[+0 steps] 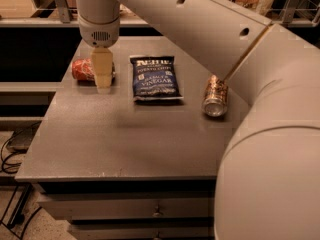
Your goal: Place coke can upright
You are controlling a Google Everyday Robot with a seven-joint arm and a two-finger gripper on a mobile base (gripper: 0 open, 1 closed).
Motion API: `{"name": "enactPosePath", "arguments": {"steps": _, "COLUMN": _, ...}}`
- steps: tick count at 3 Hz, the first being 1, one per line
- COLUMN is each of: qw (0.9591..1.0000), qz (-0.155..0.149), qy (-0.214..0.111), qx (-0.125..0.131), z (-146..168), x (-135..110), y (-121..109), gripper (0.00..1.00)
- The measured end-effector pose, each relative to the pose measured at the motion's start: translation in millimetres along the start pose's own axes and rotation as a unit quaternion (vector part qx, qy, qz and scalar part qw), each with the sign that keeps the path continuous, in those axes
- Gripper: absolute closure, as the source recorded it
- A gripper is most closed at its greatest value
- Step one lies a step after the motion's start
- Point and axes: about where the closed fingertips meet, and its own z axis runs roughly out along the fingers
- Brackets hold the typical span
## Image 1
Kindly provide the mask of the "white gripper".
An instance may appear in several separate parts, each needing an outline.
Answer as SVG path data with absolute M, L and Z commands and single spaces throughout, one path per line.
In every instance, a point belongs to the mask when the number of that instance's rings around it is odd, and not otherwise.
M 91 47 L 91 62 L 99 93 L 109 93 L 112 84 L 113 54 L 108 49 L 119 38 L 120 18 L 78 17 L 82 39 Z

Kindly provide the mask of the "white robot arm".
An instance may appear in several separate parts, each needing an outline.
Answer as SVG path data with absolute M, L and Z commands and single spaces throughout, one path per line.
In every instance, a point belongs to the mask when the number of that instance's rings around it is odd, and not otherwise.
M 227 0 L 76 0 L 81 35 L 125 5 L 251 107 L 221 159 L 216 240 L 320 240 L 320 52 Z

